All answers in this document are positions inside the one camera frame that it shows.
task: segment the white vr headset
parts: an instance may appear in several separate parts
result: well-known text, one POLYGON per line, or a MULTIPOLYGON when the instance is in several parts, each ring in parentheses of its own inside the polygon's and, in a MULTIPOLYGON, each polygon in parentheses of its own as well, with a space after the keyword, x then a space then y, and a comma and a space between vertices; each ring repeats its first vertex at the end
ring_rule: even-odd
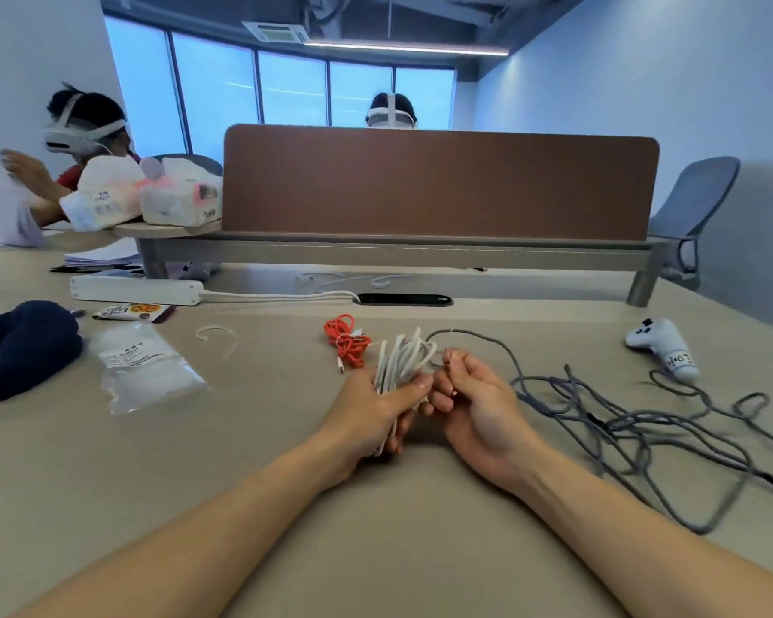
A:
POLYGON ((57 123, 47 127, 43 135, 46 142, 46 148, 55 154, 71 154, 79 156, 90 156, 101 152, 109 153, 109 148, 98 141, 109 134, 114 134, 126 126, 125 119, 97 127, 94 130, 82 130, 79 127, 69 127, 69 119, 72 117, 72 110, 77 101, 85 93, 76 93, 66 104, 63 113, 57 123))
POLYGON ((367 127, 380 127, 392 130, 414 130, 418 127, 415 118, 403 110, 395 108, 395 94, 386 96, 386 108, 373 108, 367 115, 367 127))

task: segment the linear led light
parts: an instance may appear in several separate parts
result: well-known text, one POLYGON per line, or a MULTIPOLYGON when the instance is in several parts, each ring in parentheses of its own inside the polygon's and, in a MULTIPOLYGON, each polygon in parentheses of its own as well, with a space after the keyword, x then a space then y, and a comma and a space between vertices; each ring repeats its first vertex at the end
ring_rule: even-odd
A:
POLYGON ((509 50, 491 48, 484 45, 437 45, 436 43, 410 43, 396 41, 331 41, 327 39, 309 40, 304 43, 309 48, 363 49, 381 52, 421 52, 427 54, 462 54, 464 56, 509 56, 509 50))

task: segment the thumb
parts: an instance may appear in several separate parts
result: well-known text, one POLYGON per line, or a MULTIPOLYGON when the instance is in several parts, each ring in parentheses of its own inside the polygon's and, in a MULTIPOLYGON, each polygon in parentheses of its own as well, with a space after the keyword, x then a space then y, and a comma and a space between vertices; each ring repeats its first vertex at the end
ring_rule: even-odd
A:
POLYGON ((429 394, 432 387, 433 376, 428 373, 419 373, 412 378, 411 382, 384 394, 382 398, 387 402, 391 414, 398 417, 402 412, 418 405, 429 394))
POLYGON ((466 371, 464 359, 457 353, 449 358, 449 378, 455 389, 472 400, 477 394, 481 394, 484 384, 476 380, 466 371))

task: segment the metal desk leg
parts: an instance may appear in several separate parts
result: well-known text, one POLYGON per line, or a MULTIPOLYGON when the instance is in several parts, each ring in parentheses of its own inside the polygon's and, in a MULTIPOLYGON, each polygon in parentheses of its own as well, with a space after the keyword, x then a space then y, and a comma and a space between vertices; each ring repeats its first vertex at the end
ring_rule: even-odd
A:
POLYGON ((154 239, 135 238, 137 251, 143 259, 143 270, 149 279, 168 279, 169 271, 166 269, 166 263, 162 262, 157 254, 157 247, 154 239))
POLYGON ((647 265, 641 271, 636 271, 630 293, 627 295, 627 304, 636 308, 647 308, 649 299, 653 296, 655 282, 659 279, 659 273, 667 259, 669 243, 655 243, 649 251, 647 265))

